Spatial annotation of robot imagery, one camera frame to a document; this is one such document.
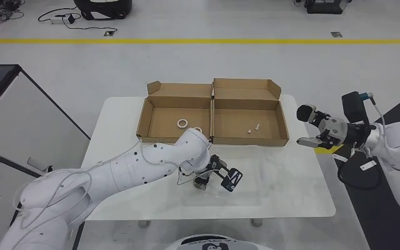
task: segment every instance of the box lid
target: box lid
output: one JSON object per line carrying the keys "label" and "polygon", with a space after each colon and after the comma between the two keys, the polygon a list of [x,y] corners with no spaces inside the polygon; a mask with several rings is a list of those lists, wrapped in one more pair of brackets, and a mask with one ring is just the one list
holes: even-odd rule
{"label": "box lid", "polygon": [[214,78],[215,99],[278,100],[281,87],[270,79]]}
{"label": "box lid", "polygon": [[149,97],[174,96],[210,99],[212,91],[212,84],[161,83],[155,81],[147,85]]}

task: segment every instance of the white panel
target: white panel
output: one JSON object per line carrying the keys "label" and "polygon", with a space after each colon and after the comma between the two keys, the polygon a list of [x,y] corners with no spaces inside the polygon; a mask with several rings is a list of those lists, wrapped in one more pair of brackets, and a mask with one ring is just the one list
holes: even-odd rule
{"label": "white panel", "polygon": [[0,239],[6,234],[15,209],[11,205],[19,187],[35,178],[0,163]]}
{"label": "white panel", "polygon": [[89,139],[24,74],[0,97],[0,116],[2,157],[37,173],[80,168]]}

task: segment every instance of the table leg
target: table leg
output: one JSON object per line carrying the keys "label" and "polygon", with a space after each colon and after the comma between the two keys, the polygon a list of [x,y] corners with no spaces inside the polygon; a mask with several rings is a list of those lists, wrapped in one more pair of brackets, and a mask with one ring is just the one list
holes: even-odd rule
{"label": "table leg", "polygon": [[259,228],[263,225],[263,220],[262,219],[251,219],[251,224],[256,228]]}
{"label": "table leg", "polygon": [[147,228],[150,225],[150,221],[139,221],[138,224],[140,228]]}

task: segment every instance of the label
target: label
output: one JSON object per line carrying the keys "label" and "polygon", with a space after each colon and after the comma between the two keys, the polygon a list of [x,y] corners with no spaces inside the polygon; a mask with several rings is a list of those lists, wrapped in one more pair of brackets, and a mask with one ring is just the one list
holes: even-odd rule
{"label": "label", "polygon": [[375,165],[376,165],[375,161],[370,161],[370,162],[367,162],[366,164],[362,165],[360,168],[361,168],[361,170],[365,171],[367,169],[372,168]]}
{"label": "label", "polygon": [[346,161],[348,161],[347,160],[347,158],[345,158],[345,157],[343,157],[343,156],[340,156],[340,155],[338,155],[338,154],[332,154],[332,158],[333,159],[337,159],[338,161],[342,161],[342,162],[346,162]]}

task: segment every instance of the white cable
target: white cable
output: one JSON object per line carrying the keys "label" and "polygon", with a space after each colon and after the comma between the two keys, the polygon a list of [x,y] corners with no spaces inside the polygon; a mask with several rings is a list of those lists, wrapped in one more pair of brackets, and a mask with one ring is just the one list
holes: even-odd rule
{"label": "white cable", "polygon": [[191,182],[191,181],[193,181],[194,179],[196,179],[196,178],[198,178],[198,177],[200,177],[200,176],[203,176],[203,175],[205,175],[205,174],[207,174],[207,173],[210,173],[210,172],[224,172],[224,173],[228,174],[228,172],[226,172],[225,170],[212,169],[212,170],[208,170],[208,171],[206,171],[206,172],[204,172],[204,173],[202,173],[202,174],[199,174],[198,176],[195,176],[195,177],[193,177],[192,179],[190,179],[190,180],[188,180],[188,181],[184,181],[184,182],[179,183],[179,181],[181,180],[181,172],[178,171],[178,176],[177,176],[176,184],[177,184],[178,186],[183,185],[183,184],[186,184],[186,183]]}
{"label": "white cable", "polygon": [[112,160],[117,159],[119,156],[122,156],[123,154],[128,153],[130,150],[132,150],[134,147],[136,147],[136,145],[138,145],[138,143],[140,143],[139,138],[137,139],[137,142],[136,142],[132,147],[130,147],[128,150],[122,152],[121,154],[118,154],[117,156],[115,156],[115,157],[113,157],[113,158],[111,158],[111,159],[108,159],[107,161],[99,161],[99,162],[97,162],[95,165],[89,167],[86,171],[89,171],[89,170],[91,170],[91,169],[93,169],[93,168],[96,168],[96,167],[98,167],[98,166],[102,166],[104,163],[106,163],[106,162],[108,162],[108,161],[112,161]]}
{"label": "white cable", "polygon": [[[383,135],[382,135],[382,136],[383,136],[384,147],[385,147],[387,153],[392,157],[392,159],[394,159],[395,161],[397,161],[397,163],[400,164],[400,161],[398,161],[398,160],[390,153],[388,143],[386,142],[386,123],[385,123],[385,118],[383,117],[382,113],[379,111],[378,107],[377,107],[376,105],[374,105],[374,107],[375,107],[376,111],[378,112],[378,114],[380,115],[380,117],[381,117],[381,119],[382,119],[382,126],[383,126]],[[397,170],[397,171],[400,171],[400,169],[398,169],[398,168],[396,168],[396,167],[394,167],[394,166],[391,166],[391,167],[392,167],[393,169]]]}
{"label": "white cable", "polygon": [[[86,197],[86,195],[88,194],[88,192],[89,192],[89,190],[90,190],[90,187],[92,186],[92,176],[91,176],[88,172],[86,172],[86,171],[74,172],[74,173],[71,173],[71,175],[69,175],[69,176],[72,176],[72,175],[74,175],[74,174],[87,174],[87,175],[89,176],[89,187],[86,188],[85,193],[84,193],[83,196],[80,198],[80,200],[79,200],[75,205],[71,206],[69,209],[65,210],[65,211],[62,212],[61,214],[58,214],[57,216],[54,216],[54,217],[52,217],[52,218],[50,218],[50,219],[47,219],[47,220],[43,221],[42,223],[39,223],[38,225],[34,226],[31,230],[29,230],[28,232],[26,232],[26,233],[24,234],[24,236],[23,236],[19,241],[17,241],[17,243],[12,247],[11,250],[15,250],[15,248],[18,246],[18,244],[21,243],[21,242],[25,239],[26,236],[28,236],[31,232],[33,232],[34,230],[36,230],[38,227],[40,227],[40,226],[42,226],[42,225],[48,223],[49,221],[52,221],[53,219],[58,218],[59,216],[62,216],[63,214],[65,214],[65,213],[67,213],[67,212],[69,212],[72,208],[75,208],[75,207]],[[60,183],[60,185],[61,185],[69,176],[67,176],[66,178],[64,178],[64,179],[62,180],[62,182]]]}
{"label": "white cable", "polygon": [[[144,161],[146,161],[148,164],[155,165],[155,166],[161,165],[160,162],[153,163],[153,162],[150,162],[149,160],[147,160],[146,157],[144,157],[144,154],[143,154],[143,143],[140,144],[140,153],[142,154],[142,157],[143,157]],[[171,164],[175,165],[177,168],[179,167],[179,165],[177,165],[175,162],[172,162],[172,161],[165,161],[164,164],[165,163],[171,163]]]}

